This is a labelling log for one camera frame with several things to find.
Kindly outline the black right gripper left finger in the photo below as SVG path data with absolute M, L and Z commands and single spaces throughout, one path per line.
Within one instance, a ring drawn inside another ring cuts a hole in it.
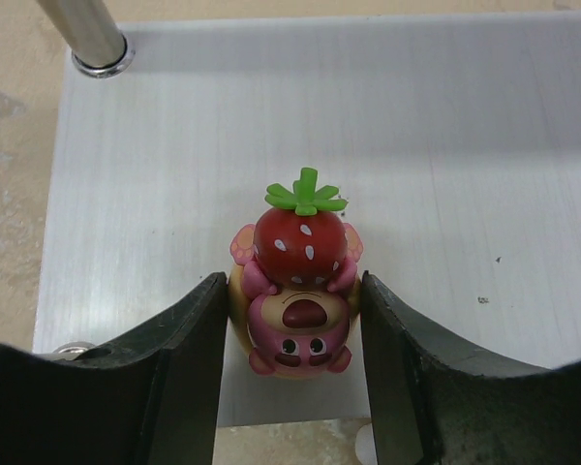
M 71 361 L 0 344 L 0 464 L 208 464 L 228 317 L 216 272 Z

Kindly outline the pink bear strawberry donut toy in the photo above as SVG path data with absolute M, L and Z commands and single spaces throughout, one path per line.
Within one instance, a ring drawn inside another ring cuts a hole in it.
M 338 188 L 317 182 L 317 170 L 304 168 L 290 189 L 269 185 L 269 209 L 229 246 L 229 318 L 261 376 L 310 379 L 352 361 L 364 248 L 339 215 L 348 203 Z

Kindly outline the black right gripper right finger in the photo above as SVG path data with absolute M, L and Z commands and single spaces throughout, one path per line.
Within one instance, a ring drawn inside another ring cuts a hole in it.
M 546 369 L 488 351 L 361 283 L 381 464 L 581 464 L 581 360 Z

